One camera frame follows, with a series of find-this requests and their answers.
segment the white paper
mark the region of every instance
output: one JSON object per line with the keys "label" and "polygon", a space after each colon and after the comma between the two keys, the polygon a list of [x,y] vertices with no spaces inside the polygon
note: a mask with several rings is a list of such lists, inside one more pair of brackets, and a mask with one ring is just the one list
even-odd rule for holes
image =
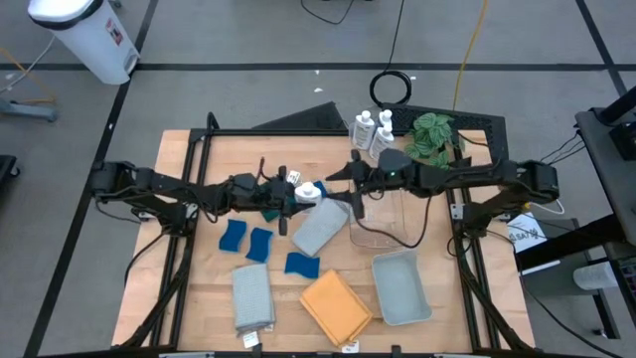
{"label": "white paper", "polygon": [[250,332],[242,337],[242,344],[245,348],[251,348],[258,344],[258,333]]}
{"label": "white paper", "polygon": [[[523,250],[547,241],[544,231],[541,230],[539,223],[537,222],[537,220],[535,220],[535,217],[532,213],[520,215],[512,220],[510,223],[508,223],[508,232],[510,233],[510,240],[515,243],[516,253],[520,253]],[[524,269],[523,271],[521,271],[521,275],[551,268],[558,264],[560,264],[560,261],[556,260],[550,263],[539,265],[535,268]]]}
{"label": "white paper", "polygon": [[358,353],[360,352],[360,341],[355,340],[346,346],[342,347],[343,353]]}

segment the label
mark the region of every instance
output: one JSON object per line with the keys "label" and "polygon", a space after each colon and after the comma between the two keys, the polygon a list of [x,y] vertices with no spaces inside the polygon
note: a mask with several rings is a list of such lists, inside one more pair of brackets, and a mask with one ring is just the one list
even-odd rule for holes
{"label": "label", "polygon": [[354,145],[360,149],[368,149],[369,148],[369,137],[373,135],[373,130],[375,129],[374,125],[365,126],[358,121],[356,121],[356,126],[354,127]]}
{"label": "label", "polygon": [[123,35],[121,35],[121,32],[115,25],[115,22],[112,21],[112,19],[110,18],[106,22],[106,31],[108,32],[108,34],[110,34],[110,37],[115,42],[115,44],[119,46],[119,44],[121,44],[121,41],[123,40]]}
{"label": "label", "polygon": [[245,348],[251,348],[258,344],[258,333],[256,331],[247,333],[242,337],[242,344]]}
{"label": "label", "polygon": [[287,174],[287,182],[293,184],[295,187],[300,185],[300,173],[295,170],[289,171],[289,174]]}
{"label": "label", "polygon": [[380,153],[382,153],[383,150],[389,148],[391,146],[391,143],[392,142],[390,140],[387,140],[386,138],[377,134],[374,138],[374,142],[371,144],[369,155],[371,155],[371,157],[374,159],[378,159],[380,157]]}
{"label": "label", "polygon": [[347,344],[346,346],[342,347],[342,352],[347,354],[360,352],[360,341],[355,340]]}

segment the blue sponge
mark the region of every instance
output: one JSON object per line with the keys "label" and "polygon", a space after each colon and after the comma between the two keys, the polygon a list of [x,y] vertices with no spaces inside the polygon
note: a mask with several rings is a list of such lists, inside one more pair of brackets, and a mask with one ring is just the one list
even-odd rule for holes
{"label": "blue sponge", "polygon": [[228,229],[219,240],[219,250],[238,253],[240,242],[247,231],[247,223],[242,220],[228,219]]}
{"label": "blue sponge", "polygon": [[262,264],[266,263],[272,236],[273,232],[270,230],[254,228],[249,236],[250,245],[246,258]]}
{"label": "blue sponge", "polygon": [[314,182],[314,186],[320,189],[320,194],[323,198],[327,197],[327,188],[325,188],[325,184],[323,184],[321,181],[317,181]]}
{"label": "blue sponge", "polygon": [[307,278],[318,278],[320,258],[309,258],[300,253],[289,253],[285,273],[298,273]]}

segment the orange cloth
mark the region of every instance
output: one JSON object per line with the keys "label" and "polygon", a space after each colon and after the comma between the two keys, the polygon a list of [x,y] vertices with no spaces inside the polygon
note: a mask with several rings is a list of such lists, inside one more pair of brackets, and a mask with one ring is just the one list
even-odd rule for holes
{"label": "orange cloth", "polygon": [[302,292],[300,302],[337,347],[354,341],[372,318],[371,311],[332,269]]}

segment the metal bracket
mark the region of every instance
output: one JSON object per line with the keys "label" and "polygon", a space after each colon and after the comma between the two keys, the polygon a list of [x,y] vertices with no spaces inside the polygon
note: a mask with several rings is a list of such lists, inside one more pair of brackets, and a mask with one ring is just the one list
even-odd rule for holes
{"label": "metal bracket", "polygon": [[464,220],[464,204],[450,204],[450,217],[452,220]]}

